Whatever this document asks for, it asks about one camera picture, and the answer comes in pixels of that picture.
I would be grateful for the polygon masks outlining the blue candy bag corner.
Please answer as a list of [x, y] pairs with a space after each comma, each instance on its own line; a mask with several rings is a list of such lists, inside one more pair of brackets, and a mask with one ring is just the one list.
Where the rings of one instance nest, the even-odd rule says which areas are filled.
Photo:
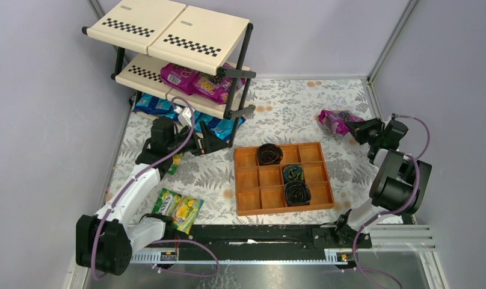
[[[172, 119], [173, 121], [179, 123], [178, 114], [175, 113], [174, 111], [166, 113], [164, 115], [164, 117], [167, 117], [167, 118]], [[209, 129], [213, 129], [221, 122], [221, 119], [218, 119], [216, 117], [210, 116], [210, 115], [205, 114], [205, 113], [199, 113], [198, 111], [196, 111], [195, 112], [195, 130], [197, 132], [201, 132], [200, 122], [204, 122]]]

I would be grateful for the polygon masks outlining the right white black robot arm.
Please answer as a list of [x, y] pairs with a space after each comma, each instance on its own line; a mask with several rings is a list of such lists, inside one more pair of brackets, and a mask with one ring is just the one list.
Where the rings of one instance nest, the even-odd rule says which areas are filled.
[[379, 168], [370, 187], [368, 200], [339, 216], [332, 233], [339, 246], [356, 247], [379, 221], [391, 216], [414, 214], [422, 204], [432, 165], [399, 151], [399, 142], [408, 126], [397, 116], [387, 122], [379, 118], [347, 122], [359, 144], [368, 144], [368, 159]]

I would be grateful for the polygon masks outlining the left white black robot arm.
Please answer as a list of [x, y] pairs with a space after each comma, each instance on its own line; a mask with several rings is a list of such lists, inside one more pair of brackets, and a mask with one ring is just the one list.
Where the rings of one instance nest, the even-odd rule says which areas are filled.
[[217, 137], [204, 122], [200, 122], [202, 136], [195, 125], [184, 125], [178, 130], [169, 118], [153, 121], [150, 137], [126, 184], [95, 214], [83, 215], [76, 222], [75, 261], [96, 274], [121, 275], [131, 258], [153, 243], [171, 243], [175, 229], [169, 216], [150, 213], [135, 225], [130, 224], [133, 213], [149, 192], [162, 181], [180, 153], [201, 156], [228, 148], [228, 143]]

